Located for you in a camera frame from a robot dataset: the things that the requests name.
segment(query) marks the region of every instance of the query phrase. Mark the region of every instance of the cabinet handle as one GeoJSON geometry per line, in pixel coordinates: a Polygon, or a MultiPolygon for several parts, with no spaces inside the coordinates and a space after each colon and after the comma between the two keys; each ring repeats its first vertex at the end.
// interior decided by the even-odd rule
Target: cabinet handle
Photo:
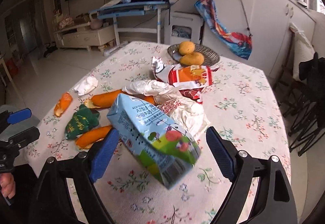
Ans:
{"type": "Polygon", "coordinates": [[[285,13],[285,16],[287,16],[289,14],[289,4],[287,4],[286,6],[288,9],[287,9],[287,12],[285,13]]]}
{"type": "Polygon", "coordinates": [[[295,14],[293,7],[291,8],[291,10],[292,10],[292,14],[291,14],[290,18],[292,18],[294,16],[294,14],[295,14]]]}

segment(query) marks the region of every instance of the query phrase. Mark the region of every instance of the snack wrapper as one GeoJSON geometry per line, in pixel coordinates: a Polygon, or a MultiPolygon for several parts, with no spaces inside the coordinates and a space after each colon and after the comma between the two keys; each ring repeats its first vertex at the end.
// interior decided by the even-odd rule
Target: snack wrapper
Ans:
{"type": "Polygon", "coordinates": [[[165,65],[160,57],[152,58],[152,70],[158,81],[174,87],[180,87],[179,92],[187,98],[203,103],[201,91],[213,84],[212,72],[209,66],[192,65],[182,67],[181,64],[165,65]]]}
{"type": "Polygon", "coordinates": [[[107,118],[136,159],[165,187],[173,187],[200,156],[193,137],[156,106],[119,94],[107,118]]]}

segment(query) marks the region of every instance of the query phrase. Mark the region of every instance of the floral pattern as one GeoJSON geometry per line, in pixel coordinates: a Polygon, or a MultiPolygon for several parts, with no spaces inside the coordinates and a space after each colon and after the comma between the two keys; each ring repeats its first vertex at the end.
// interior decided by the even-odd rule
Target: floral pattern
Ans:
{"type": "MultiPolygon", "coordinates": [[[[152,56],[160,56],[166,64],[174,64],[167,48],[167,45],[141,41],[128,44],[87,75],[98,79],[96,89],[80,97],[70,90],[73,101],[60,118],[53,115],[53,109],[49,110],[38,125],[39,140],[25,149],[26,158],[36,175],[48,157],[64,160],[78,154],[74,141],[65,139],[64,129],[81,103],[93,95],[121,89],[134,80],[152,78],[152,56]]],[[[290,180],[287,135],[277,101],[263,71],[221,56],[219,69],[212,73],[212,79],[213,85],[202,91],[204,112],[211,126],[223,139],[253,157],[268,159],[277,155],[290,180]]],[[[109,125],[106,118],[108,109],[99,112],[100,125],[109,125]]],[[[132,219],[134,224],[209,224],[226,197],[230,183],[222,176],[205,135],[197,143],[202,150],[200,159],[168,190],[137,162],[120,141],[103,177],[95,183],[112,219],[116,223],[129,223],[132,219]]],[[[257,183],[257,179],[253,179],[243,208],[243,220],[250,213],[257,183]]],[[[86,223],[73,183],[68,181],[68,187],[77,217],[86,223]]]]}

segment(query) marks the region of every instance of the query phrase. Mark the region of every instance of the blue desk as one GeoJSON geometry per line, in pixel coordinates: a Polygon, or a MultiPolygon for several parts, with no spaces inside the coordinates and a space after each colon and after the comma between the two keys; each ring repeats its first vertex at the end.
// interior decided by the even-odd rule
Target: blue desk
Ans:
{"type": "Polygon", "coordinates": [[[102,6],[97,10],[89,12],[90,20],[92,15],[97,14],[98,19],[113,18],[116,44],[120,44],[119,32],[137,32],[137,33],[156,33],[157,43],[160,43],[160,14],[161,9],[168,7],[164,1],[141,1],[116,4],[113,6],[102,6]],[[145,14],[157,13],[157,28],[119,28],[117,17],[123,16],[140,16],[145,14]]]}

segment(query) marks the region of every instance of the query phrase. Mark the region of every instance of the yellow fruit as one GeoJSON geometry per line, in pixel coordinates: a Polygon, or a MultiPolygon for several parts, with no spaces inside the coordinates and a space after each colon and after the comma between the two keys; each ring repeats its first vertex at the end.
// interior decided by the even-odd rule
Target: yellow fruit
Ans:
{"type": "Polygon", "coordinates": [[[183,65],[202,65],[204,62],[204,56],[199,52],[193,52],[187,55],[184,55],[179,62],[183,65]]]}
{"type": "Polygon", "coordinates": [[[195,44],[193,42],[184,41],[180,43],[178,51],[181,55],[186,55],[186,54],[193,53],[194,49],[195,49],[195,44]]]}

